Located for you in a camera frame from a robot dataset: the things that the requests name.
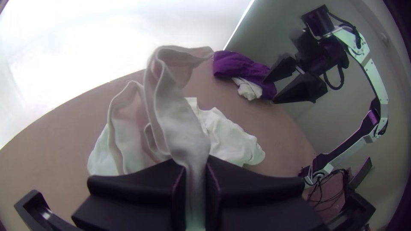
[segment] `white wall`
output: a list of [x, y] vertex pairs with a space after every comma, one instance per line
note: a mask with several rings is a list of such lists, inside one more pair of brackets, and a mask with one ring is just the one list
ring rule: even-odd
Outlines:
[[[268, 66], [275, 62], [278, 55], [297, 51], [288, 39], [289, 31], [292, 28], [302, 28], [299, 16], [322, 4], [357, 26], [366, 38], [389, 95], [389, 126], [381, 139], [361, 149], [342, 166], [350, 166], [356, 171], [366, 157], [371, 157], [375, 169], [360, 185], [358, 192], [377, 208], [370, 221], [372, 227], [384, 226], [395, 211], [409, 170], [410, 123], [407, 115], [410, 106], [406, 99], [409, 99], [411, 68], [391, 15], [382, 0], [257, 0], [255, 4], [254, 11], [250, 9], [247, 15], [250, 19], [248, 24], [239, 27], [241, 33], [233, 37], [235, 42], [229, 44], [227, 49], [240, 52]], [[379, 38], [380, 32], [388, 36], [388, 46]], [[367, 79], [352, 58], [349, 69], [344, 70], [344, 73], [343, 88], [339, 91], [329, 89], [316, 104], [300, 102], [282, 105], [318, 153], [330, 152], [355, 132], [374, 98]], [[328, 76], [334, 85], [339, 84], [335, 69]], [[291, 80], [282, 80], [276, 85], [281, 89]]]

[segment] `round table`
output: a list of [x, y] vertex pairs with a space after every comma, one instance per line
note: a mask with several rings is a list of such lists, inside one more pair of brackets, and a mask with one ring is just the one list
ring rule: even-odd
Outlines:
[[[64, 103], [0, 150], [0, 220], [8, 231], [27, 230], [13, 205], [32, 189], [42, 192], [54, 213], [72, 222], [71, 215], [89, 195], [87, 160], [107, 123], [110, 101], [127, 80], [142, 77], [143, 71], [138, 71]], [[214, 78], [211, 60], [194, 69], [183, 91], [186, 97], [197, 97], [201, 109], [216, 107], [257, 137], [265, 159], [245, 168], [291, 177], [315, 157], [303, 132], [280, 105], [239, 96], [232, 81]]]

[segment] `white cloth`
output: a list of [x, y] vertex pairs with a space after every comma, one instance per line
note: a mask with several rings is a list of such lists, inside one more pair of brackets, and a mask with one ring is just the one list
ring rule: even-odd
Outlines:
[[238, 86], [238, 94], [244, 96], [249, 101], [259, 99], [262, 95], [262, 88], [241, 77], [231, 78]]
[[202, 111], [197, 99], [182, 96], [192, 69], [212, 53], [209, 47], [158, 48], [149, 59], [144, 85], [130, 81], [112, 99], [107, 125], [88, 161], [91, 174], [123, 175], [173, 158], [186, 168], [187, 230], [204, 229], [209, 154], [239, 166], [257, 164], [265, 156], [256, 138], [219, 110]]
[[[227, 119], [217, 108], [201, 110], [197, 105], [197, 98], [185, 99], [198, 118], [203, 133], [210, 139], [210, 155], [240, 167], [244, 164], [256, 165], [263, 161], [265, 152], [257, 143], [257, 138], [255, 136], [244, 132], [238, 124]], [[115, 130], [117, 129], [119, 131], [119, 138], [124, 140], [120, 145], [126, 147], [121, 149], [127, 154], [123, 160], [123, 163], [125, 164], [124, 168], [127, 169], [127, 173], [137, 172], [159, 163], [160, 161], [150, 160], [150, 155], [147, 154], [151, 153], [151, 155], [158, 155], [153, 136], [146, 136], [146, 142], [149, 146], [149, 151], [146, 153], [142, 148], [136, 147], [135, 139], [133, 139], [135, 136], [130, 135], [131, 133], [137, 134], [139, 132], [137, 127], [133, 127], [132, 124], [131, 126], [126, 125], [125, 127], [126, 128], [120, 125], [118, 129], [115, 127]], [[129, 129], [135, 129], [136, 131], [128, 132]], [[107, 145], [109, 133], [109, 127], [106, 125], [95, 143], [94, 150], [90, 154], [87, 168], [91, 175], [119, 175], [116, 163]]]

